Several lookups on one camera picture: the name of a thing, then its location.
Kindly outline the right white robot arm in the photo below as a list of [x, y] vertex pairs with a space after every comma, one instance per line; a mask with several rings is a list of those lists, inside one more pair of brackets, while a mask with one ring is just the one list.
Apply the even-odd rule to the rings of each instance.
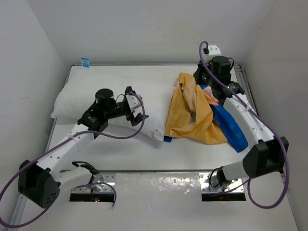
[[250, 151], [239, 162], [219, 167], [216, 179], [219, 186], [232, 180], [257, 178], [284, 168], [288, 141], [277, 137], [250, 107], [243, 88], [231, 80], [234, 65], [231, 58], [213, 57], [208, 64], [201, 60], [194, 77], [198, 84], [207, 83], [220, 106], [227, 110], [236, 122], [240, 134], [245, 137]]

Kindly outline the yellow blue printed pillowcase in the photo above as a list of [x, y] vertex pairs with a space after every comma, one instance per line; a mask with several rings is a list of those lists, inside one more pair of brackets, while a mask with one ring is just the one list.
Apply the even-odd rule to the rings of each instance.
[[202, 88], [192, 75], [180, 73], [171, 98], [164, 135], [212, 145], [229, 143], [236, 152], [248, 141], [232, 115], [219, 105], [210, 87]]

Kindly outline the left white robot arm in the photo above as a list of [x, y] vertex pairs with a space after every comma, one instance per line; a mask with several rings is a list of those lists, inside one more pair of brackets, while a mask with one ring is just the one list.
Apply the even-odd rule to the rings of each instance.
[[85, 111], [58, 145], [41, 158], [24, 161], [20, 165], [18, 191], [43, 209], [49, 208], [60, 193], [61, 183], [56, 180], [63, 166], [85, 145], [92, 142], [108, 127], [110, 119], [125, 117], [132, 126], [144, 125], [144, 111], [134, 115], [136, 109], [144, 109], [142, 97], [127, 87], [123, 100], [117, 102], [110, 89], [100, 89], [94, 103]]

